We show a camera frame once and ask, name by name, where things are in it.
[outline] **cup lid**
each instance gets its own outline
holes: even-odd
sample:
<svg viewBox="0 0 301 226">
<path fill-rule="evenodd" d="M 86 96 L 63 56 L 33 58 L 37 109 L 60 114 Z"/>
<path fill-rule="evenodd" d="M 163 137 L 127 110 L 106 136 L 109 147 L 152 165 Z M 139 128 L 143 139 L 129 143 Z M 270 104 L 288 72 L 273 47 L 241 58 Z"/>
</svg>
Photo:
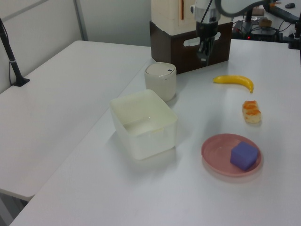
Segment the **cup lid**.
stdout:
<svg viewBox="0 0 301 226">
<path fill-rule="evenodd" d="M 175 66 L 169 63 L 155 63 L 150 65 L 145 72 L 150 75 L 154 76 L 164 76 L 164 75 L 170 75 L 176 70 Z"/>
</svg>

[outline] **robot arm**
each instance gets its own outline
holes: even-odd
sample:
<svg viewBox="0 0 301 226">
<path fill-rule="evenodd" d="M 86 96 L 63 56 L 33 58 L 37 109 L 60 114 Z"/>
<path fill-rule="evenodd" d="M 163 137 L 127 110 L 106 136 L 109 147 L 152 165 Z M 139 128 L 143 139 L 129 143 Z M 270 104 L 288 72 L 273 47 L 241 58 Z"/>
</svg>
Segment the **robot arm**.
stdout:
<svg viewBox="0 0 301 226">
<path fill-rule="evenodd" d="M 227 17 L 243 15 L 255 6 L 269 4 L 276 0 L 196 0 L 191 11 L 197 21 L 197 36 L 200 37 L 198 57 L 208 65 L 208 58 L 213 49 L 221 14 Z"/>
</svg>

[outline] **computer mouse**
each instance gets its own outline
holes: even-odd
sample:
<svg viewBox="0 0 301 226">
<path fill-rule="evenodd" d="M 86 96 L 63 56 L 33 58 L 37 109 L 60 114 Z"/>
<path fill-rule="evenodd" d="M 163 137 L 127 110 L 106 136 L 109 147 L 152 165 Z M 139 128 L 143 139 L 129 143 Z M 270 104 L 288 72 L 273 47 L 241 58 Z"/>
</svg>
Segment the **computer mouse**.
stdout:
<svg viewBox="0 0 301 226">
<path fill-rule="evenodd" d="M 295 7 L 296 7 L 295 3 L 288 3 L 285 5 L 285 8 L 295 8 Z"/>
</svg>

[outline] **translucent box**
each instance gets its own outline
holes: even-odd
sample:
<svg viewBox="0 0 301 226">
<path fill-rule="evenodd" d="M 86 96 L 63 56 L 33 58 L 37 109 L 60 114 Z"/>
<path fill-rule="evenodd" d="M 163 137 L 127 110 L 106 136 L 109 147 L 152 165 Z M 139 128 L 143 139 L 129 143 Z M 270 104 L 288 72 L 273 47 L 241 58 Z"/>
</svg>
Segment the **translucent box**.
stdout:
<svg viewBox="0 0 301 226">
<path fill-rule="evenodd" d="M 110 110 L 122 144 L 135 159 L 175 146 L 178 117 L 154 91 L 111 100 Z"/>
</svg>

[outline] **white cup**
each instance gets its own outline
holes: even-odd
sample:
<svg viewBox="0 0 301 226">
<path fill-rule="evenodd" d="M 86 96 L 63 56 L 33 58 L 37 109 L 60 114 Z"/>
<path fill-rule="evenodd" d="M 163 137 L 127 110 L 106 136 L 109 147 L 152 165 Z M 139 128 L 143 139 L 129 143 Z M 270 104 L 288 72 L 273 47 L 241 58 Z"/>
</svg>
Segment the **white cup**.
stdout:
<svg viewBox="0 0 301 226">
<path fill-rule="evenodd" d="M 153 90 L 164 102 L 175 95 L 176 67 L 169 63 L 155 63 L 144 72 L 146 89 Z"/>
</svg>

